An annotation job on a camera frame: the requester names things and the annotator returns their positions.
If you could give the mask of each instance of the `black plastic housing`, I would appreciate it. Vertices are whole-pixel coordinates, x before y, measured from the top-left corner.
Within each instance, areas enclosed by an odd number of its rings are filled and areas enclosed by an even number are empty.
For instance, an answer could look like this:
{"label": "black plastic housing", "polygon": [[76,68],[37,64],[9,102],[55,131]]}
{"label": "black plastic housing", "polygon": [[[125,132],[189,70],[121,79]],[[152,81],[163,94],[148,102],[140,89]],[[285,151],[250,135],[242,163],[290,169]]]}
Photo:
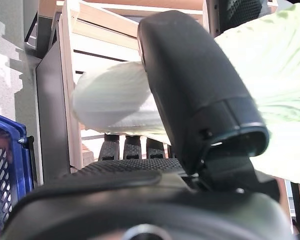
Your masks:
{"label": "black plastic housing", "polygon": [[167,135],[187,174],[194,174],[211,145],[220,152],[235,141],[252,157],[269,133],[234,67],[192,17],[166,11],[141,20],[140,55]]}

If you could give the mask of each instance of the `blue plastic basket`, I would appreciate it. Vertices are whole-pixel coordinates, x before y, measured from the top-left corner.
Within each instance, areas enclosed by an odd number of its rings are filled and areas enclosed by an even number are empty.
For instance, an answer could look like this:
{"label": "blue plastic basket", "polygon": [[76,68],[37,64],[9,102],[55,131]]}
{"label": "blue plastic basket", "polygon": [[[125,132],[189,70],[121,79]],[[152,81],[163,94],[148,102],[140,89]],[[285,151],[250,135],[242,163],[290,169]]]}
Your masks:
{"label": "blue plastic basket", "polygon": [[14,205],[33,188],[26,127],[0,116],[0,229]]}

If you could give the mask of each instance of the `circular ring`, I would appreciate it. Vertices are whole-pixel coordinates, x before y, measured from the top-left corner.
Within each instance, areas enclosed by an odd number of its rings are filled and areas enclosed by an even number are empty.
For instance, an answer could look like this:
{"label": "circular ring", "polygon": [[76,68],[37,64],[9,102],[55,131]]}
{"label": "circular ring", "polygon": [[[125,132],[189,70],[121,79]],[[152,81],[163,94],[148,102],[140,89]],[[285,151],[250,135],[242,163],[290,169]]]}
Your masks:
{"label": "circular ring", "polygon": [[124,233],[122,240],[131,240],[141,234],[153,234],[160,237],[162,240],[172,240],[166,230],[151,224],[140,224],[131,227]]}

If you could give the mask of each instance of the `textured black plastic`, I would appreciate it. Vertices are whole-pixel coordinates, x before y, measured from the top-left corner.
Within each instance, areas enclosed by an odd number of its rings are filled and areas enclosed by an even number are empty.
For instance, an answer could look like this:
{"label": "textured black plastic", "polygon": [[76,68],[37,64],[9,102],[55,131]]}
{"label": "textured black plastic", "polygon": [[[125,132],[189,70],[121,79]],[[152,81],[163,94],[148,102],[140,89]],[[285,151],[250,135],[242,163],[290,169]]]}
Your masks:
{"label": "textured black plastic", "polygon": [[179,11],[154,14],[141,20],[138,40],[160,117],[188,174],[198,170],[211,144],[224,139],[245,135],[247,154],[263,153],[269,140],[264,121],[234,67],[199,23]]}
{"label": "textured black plastic", "polygon": [[166,153],[162,142],[147,138],[146,140],[147,159],[165,159]]}
{"label": "textured black plastic", "polygon": [[142,159],[141,141],[139,136],[125,137],[123,159]]}
{"label": "textured black plastic", "polygon": [[119,160],[120,145],[118,135],[104,135],[104,142],[99,153],[99,161]]}
{"label": "textured black plastic", "polygon": [[96,161],[85,166],[81,170],[71,174],[72,176],[104,175],[108,173],[135,172],[141,170],[159,170],[162,173],[184,173],[176,158],[168,159],[124,159],[113,161]]}

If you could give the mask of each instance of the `gray wall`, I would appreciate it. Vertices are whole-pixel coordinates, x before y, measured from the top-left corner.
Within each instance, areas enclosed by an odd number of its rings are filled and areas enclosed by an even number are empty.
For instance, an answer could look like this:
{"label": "gray wall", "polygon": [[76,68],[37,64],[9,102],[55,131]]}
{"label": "gray wall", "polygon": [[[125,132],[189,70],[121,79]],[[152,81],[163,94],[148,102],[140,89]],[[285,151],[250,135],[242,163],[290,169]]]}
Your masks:
{"label": "gray wall", "polygon": [[37,14],[39,0],[23,0],[23,29],[24,38],[31,27],[31,24]]}
{"label": "gray wall", "polygon": [[[39,59],[25,51],[23,12],[23,0],[0,0],[0,115],[25,124],[38,140],[33,68]],[[39,160],[37,141],[34,148]],[[39,164],[37,172],[41,179]]]}

